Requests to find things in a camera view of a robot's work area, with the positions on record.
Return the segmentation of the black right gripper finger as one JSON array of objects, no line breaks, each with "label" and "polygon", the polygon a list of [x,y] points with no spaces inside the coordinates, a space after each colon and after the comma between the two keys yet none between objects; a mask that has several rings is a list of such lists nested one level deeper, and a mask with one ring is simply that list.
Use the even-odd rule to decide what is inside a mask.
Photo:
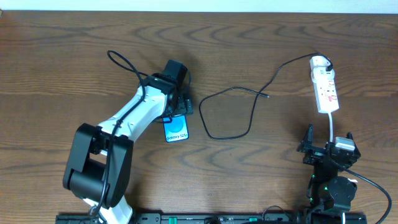
[{"label": "black right gripper finger", "polygon": [[302,139],[299,145],[299,151],[311,150],[312,143],[313,143],[313,124],[309,124],[307,132],[305,133],[304,138]]},{"label": "black right gripper finger", "polygon": [[359,151],[359,149],[358,149],[358,147],[357,147],[357,145],[356,145],[356,143],[354,141],[354,137],[353,137],[352,132],[348,132],[346,134],[346,139],[349,139],[349,149],[347,149],[346,151],[348,151],[348,152],[350,152],[350,153],[352,153],[354,155],[359,156],[360,155],[360,151]]}]

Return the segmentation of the blue Galaxy smartphone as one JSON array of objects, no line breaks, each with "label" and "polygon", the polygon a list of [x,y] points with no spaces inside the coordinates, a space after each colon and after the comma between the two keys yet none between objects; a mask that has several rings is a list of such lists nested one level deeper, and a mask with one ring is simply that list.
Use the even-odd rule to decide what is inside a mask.
[{"label": "blue Galaxy smartphone", "polygon": [[164,133],[167,142],[184,141],[189,138],[187,119],[185,115],[164,118]]}]

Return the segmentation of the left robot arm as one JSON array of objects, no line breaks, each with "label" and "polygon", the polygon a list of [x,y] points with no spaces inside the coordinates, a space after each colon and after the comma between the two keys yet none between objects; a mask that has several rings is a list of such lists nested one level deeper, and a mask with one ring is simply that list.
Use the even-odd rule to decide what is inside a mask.
[{"label": "left robot arm", "polygon": [[74,223],[129,223],[133,209],[124,194],[131,173],[134,143],[157,119],[186,131],[193,112],[183,81],[187,67],[169,60],[160,73],[140,81],[134,97],[114,116],[76,131],[63,176],[63,187],[90,205]]}]

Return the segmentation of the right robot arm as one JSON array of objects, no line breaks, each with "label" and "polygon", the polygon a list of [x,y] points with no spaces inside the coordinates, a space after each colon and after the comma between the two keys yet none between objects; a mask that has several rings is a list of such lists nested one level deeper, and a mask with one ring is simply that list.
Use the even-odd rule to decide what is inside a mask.
[{"label": "right robot arm", "polygon": [[300,212],[301,221],[344,223],[343,214],[351,210],[357,185],[339,172],[350,168],[361,157],[352,134],[317,147],[313,145],[313,125],[310,124],[297,150],[304,153],[303,163],[313,166],[307,189],[310,206]]}]

